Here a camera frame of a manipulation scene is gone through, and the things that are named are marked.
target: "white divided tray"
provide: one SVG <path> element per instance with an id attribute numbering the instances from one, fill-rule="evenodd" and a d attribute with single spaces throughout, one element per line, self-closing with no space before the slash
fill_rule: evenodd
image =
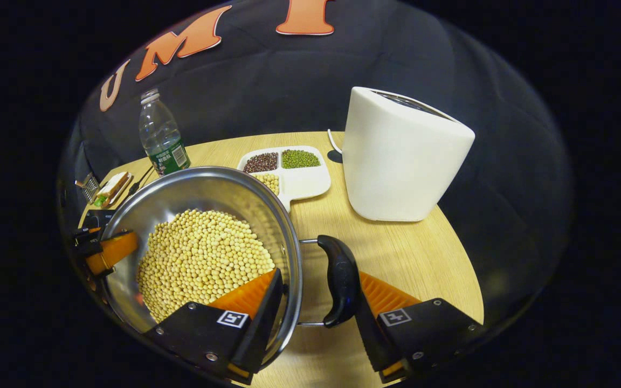
<path id="1" fill-rule="evenodd" d="M 283 169 L 281 167 L 281 153 L 285 150 L 303 150 L 318 157 L 320 165 L 317 167 L 299 167 L 298 169 Z M 251 157 L 261 153 L 277 153 L 277 168 L 269 171 L 251 172 L 251 175 L 274 174 L 279 177 L 279 201 L 287 212 L 291 211 L 291 201 L 319 196 L 330 189 L 330 172 L 327 170 L 325 158 L 320 151 L 309 145 L 291 145 L 290 147 L 265 148 L 247 153 L 239 161 L 238 170 L 243 171 Z"/>

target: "white cable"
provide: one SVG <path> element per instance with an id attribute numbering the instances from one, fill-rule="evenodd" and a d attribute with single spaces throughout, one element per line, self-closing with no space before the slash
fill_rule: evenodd
<path id="1" fill-rule="evenodd" d="M 327 128 L 327 135 L 330 137 L 330 143 L 332 143 L 332 148 L 335 148 L 335 151 L 337 151 L 338 153 L 342 153 L 342 150 L 340 150 L 340 148 L 337 147 L 337 143 L 335 143 L 335 140 L 332 138 L 332 133 L 330 132 L 330 128 Z"/>

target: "stainless steel pot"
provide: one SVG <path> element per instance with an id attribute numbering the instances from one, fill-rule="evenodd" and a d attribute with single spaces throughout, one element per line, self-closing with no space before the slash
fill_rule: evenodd
<path id="1" fill-rule="evenodd" d="M 303 276 L 301 243 L 318 243 L 328 254 L 328 285 L 333 307 L 323 322 L 309 325 L 332 327 L 350 319 L 360 281 L 350 250 L 329 236 L 298 240 L 289 214 L 274 193 L 249 174 L 226 167 L 196 167 L 166 175 L 146 185 L 122 204 L 106 226 L 103 239 L 122 229 L 138 235 L 139 248 L 114 266 L 103 287 L 107 301 L 118 317 L 139 333 L 152 329 L 157 322 L 140 298 L 135 274 L 146 250 L 148 234 L 155 225 L 171 221 L 187 209 L 225 211 L 249 222 L 263 241 L 276 267 L 281 270 L 288 292 L 282 297 L 263 366 L 267 366 L 288 344 L 301 310 Z"/>

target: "white container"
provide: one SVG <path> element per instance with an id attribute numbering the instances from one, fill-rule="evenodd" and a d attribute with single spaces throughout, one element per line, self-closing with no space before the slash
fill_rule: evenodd
<path id="1" fill-rule="evenodd" d="M 475 138 L 407 96 L 355 87 L 342 146 L 349 201 L 376 221 L 421 221 L 438 204 Z"/>
<path id="2" fill-rule="evenodd" d="M 312 153 L 320 161 L 317 167 L 300 167 L 298 169 L 284 169 L 281 166 L 281 153 L 285 150 L 303 150 Z M 276 153 L 277 168 L 269 171 L 251 172 L 251 175 L 274 174 L 279 177 L 279 194 L 277 197 L 284 205 L 286 212 L 291 212 L 291 201 L 319 196 L 330 189 L 330 172 L 327 170 L 325 158 L 320 151 L 309 145 L 291 145 L 290 147 L 274 147 L 255 150 L 244 155 L 239 160 L 237 170 L 244 170 L 251 157 L 261 153 Z"/>

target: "sandwich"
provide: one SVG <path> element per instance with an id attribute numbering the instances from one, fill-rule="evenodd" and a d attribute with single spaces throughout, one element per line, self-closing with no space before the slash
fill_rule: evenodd
<path id="1" fill-rule="evenodd" d="M 114 201 L 114 198 L 121 195 L 123 188 L 126 187 L 126 182 L 130 179 L 131 175 L 128 172 L 119 172 L 111 177 L 107 184 L 97 192 L 94 199 L 94 206 L 106 208 Z"/>

